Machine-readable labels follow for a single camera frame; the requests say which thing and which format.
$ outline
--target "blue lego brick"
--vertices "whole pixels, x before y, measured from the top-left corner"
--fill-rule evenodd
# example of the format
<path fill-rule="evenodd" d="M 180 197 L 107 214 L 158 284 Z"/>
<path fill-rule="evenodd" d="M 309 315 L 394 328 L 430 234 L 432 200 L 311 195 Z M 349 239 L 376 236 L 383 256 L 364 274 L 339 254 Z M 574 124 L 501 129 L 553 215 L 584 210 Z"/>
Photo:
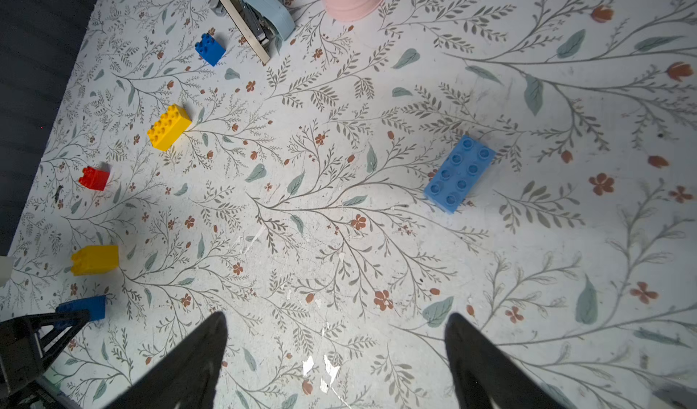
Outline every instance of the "blue lego brick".
<path fill-rule="evenodd" d="M 446 213 L 454 213 L 496 153 L 463 136 L 424 189 L 424 195 Z"/>
<path fill-rule="evenodd" d="M 225 53 L 220 43 L 216 42 L 210 34 L 205 33 L 201 36 L 201 41 L 196 43 L 196 52 L 210 65 L 216 65 Z"/>
<path fill-rule="evenodd" d="M 81 311 L 82 309 L 87 309 L 89 311 L 90 321 L 103 319 L 107 314 L 107 296 L 97 295 L 95 297 L 87 297 L 73 300 L 72 302 L 61 303 L 56 308 L 56 312 Z M 65 329 L 67 326 L 70 326 L 70 321 L 59 321 L 54 325 L 58 330 Z"/>

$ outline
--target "floral pattern floor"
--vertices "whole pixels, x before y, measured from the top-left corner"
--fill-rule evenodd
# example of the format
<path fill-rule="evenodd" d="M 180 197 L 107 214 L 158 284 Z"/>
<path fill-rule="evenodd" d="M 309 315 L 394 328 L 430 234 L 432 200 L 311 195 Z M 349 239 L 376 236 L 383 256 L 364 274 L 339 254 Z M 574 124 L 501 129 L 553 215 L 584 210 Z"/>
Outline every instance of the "floral pattern floor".
<path fill-rule="evenodd" d="M 284 3 L 264 67 L 208 0 L 98 0 L 0 297 L 108 297 L 52 381 L 102 407 L 221 310 L 219 408 L 454 408 L 458 311 L 570 408 L 697 385 L 696 0 Z M 194 123 L 159 152 L 171 103 Z M 448 215 L 423 188 L 465 133 L 496 159 Z M 69 272 L 109 243 L 120 269 Z"/>

